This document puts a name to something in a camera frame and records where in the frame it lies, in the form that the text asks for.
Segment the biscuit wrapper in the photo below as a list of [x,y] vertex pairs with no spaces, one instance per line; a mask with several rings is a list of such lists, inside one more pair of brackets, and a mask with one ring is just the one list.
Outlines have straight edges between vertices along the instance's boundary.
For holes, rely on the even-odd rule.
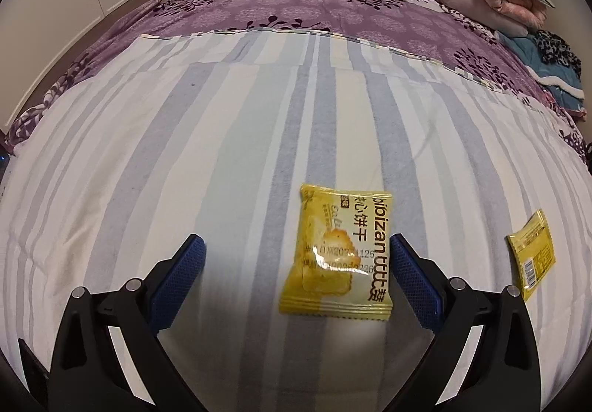
[[300,188],[302,206],[294,264],[279,311],[388,320],[389,216],[383,191]]
[[518,264],[520,292],[526,302],[555,264],[553,240],[543,210],[537,210],[522,230],[507,238]]

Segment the striped fabric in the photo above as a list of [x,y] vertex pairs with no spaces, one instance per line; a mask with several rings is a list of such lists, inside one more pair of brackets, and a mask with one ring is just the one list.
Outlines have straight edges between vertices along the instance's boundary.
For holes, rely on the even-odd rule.
[[278,294],[303,182],[384,189],[393,232],[484,290],[517,283],[504,237],[545,211],[557,264],[528,302],[545,405],[592,328],[592,178],[558,126],[543,106],[363,40],[140,37],[56,102],[14,166],[0,347],[20,370],[22,337],[49,366],[74,287],[119,288],[195,232],[205,270],[159,338],[212,412],[381,410],[431,340],[397,285],[389,322],[280,315]]

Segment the plastic wrapper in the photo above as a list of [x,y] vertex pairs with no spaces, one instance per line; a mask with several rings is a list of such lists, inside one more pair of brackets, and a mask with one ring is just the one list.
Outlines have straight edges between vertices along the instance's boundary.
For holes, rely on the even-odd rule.
[[294,264],[282,313],[389,319],[389,216],[383,191],[303,184]]
[[522,230],[508,235],[520,271],[520,290],[526,302],[555,264],[555,251],[547,219],[537,210]]

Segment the barcode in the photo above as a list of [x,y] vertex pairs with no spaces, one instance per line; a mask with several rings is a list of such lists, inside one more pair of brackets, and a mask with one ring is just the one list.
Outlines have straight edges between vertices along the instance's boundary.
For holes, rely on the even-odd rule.
[[537,274],[535,272],[535,265],[532,263],[532,258],[529,258],[524,264],[524,273],[528,288],[533,288],[537,284]]

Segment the bed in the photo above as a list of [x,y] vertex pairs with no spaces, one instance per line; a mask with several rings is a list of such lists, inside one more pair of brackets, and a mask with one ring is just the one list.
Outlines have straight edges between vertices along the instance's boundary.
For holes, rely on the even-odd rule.
[[0,347],[17,372],[17,338],[49,366],[74,287],[119,288],[196,232],[206,269],[159,340],[208,410],[381,410],[431,332],[396,284],[386,323],[279,314],[303,182],[391,191],[393,231],[483,290],[517,283],[504,238],[542,208],[557,256],[527,303],[542,407],[590,341],[581,135],[488,29],[435,0],[152,0],[9,140]]

